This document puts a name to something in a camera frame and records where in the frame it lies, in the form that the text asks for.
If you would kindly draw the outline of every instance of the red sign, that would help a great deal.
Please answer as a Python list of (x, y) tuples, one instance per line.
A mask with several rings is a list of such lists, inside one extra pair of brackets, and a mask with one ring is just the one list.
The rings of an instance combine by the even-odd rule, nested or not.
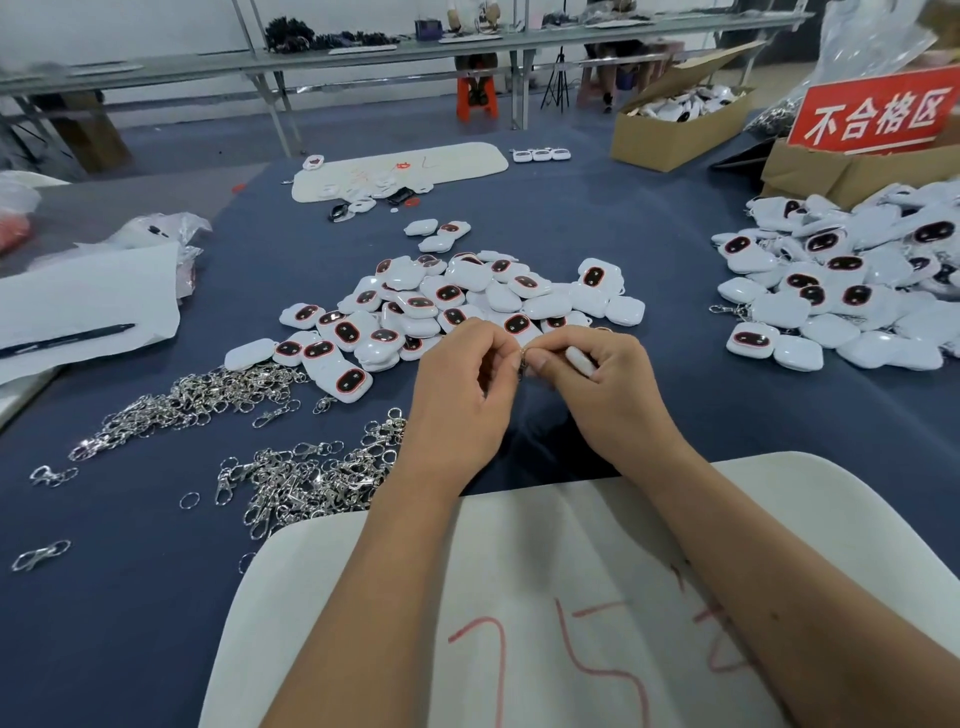
[(787, 139), (844, 154), (929, 146), (960, 92), (960, 66), (811, 86)]

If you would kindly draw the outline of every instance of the black pen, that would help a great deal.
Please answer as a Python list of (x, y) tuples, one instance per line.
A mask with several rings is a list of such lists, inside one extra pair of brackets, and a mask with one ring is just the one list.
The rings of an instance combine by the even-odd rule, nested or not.
[(80, 333), (68, 333), (66, 336), (58, 336), (55, 339), (30, 341), (26, 344), (14, 344), (11, 347), (0, 349), (0, 359), (9, 359), (11, 356), (17, 356), (22, 353), (41, 352), (44, 349), (53, 349), (54, 347), (61, 347), (64, 344), (74, 344), (78, 341), (100, 339), (104, 336), (112, 336), (115, 333), (126, 331), (135, 326), (136, 324), (115, 324), (111, 327), (92, 328), (90, 331), (81, 331)]

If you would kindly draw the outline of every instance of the black tripod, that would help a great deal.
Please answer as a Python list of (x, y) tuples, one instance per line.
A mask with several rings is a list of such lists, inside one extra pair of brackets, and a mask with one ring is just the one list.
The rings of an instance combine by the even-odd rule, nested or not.
[[(566, 12), (566, 2), (564, 2), (564, 12)], [(540, 102), (540, 108), (548, 101), (553, 101), (560, 108), (560, 113), (564, 113), (564, 98), (566, 105), (570, 106), (570, 87), (566, 83), (566, 69), (561, 64), (564, 63), (564, 47), (560, 46), (560, 53), (557, 54), (557, 65), (550, 71), (550, 81), (547, 82), (546, 92), (543, 94), (543, 100)]]

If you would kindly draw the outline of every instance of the white plastic bag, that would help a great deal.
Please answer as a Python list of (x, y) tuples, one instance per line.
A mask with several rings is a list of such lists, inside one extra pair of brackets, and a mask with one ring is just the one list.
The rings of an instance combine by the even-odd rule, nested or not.
[(212, 230), (213, 228), (210, 227), (208, 220), (192, 212), (134, 217), (103, 242), (74, 243), (77, 247), (72, 250), (37, 258), (30, 264), (28, 270), (56, 265), (79, 255), (96, 255), (106, 251), (128, 251), (134, 248), (146, 248), (174, 241), (180, 244), (177, 265), (177, 298), (182, 299), (193, 293), (196, 286), (193, 261), (204, 251), (203, 248), (190, 245), (190, 242), (197, 232)]

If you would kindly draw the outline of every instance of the orange stool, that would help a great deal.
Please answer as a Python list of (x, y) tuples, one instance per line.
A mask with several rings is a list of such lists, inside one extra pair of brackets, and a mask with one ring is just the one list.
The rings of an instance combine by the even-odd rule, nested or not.
[(472, 107), (469, 103), (470, 84), (467, 79), (457, 79), (457, 117), (467, 122), (470, 120), (470, 112), (473, 109), (483, 109), (494, 119), (500, 115), (496, 107), (496, 93), (493, 90), (493, 76), (485, 76), (480, 80), (480, 87), (487, 92), (487, 104), (485, 106)]

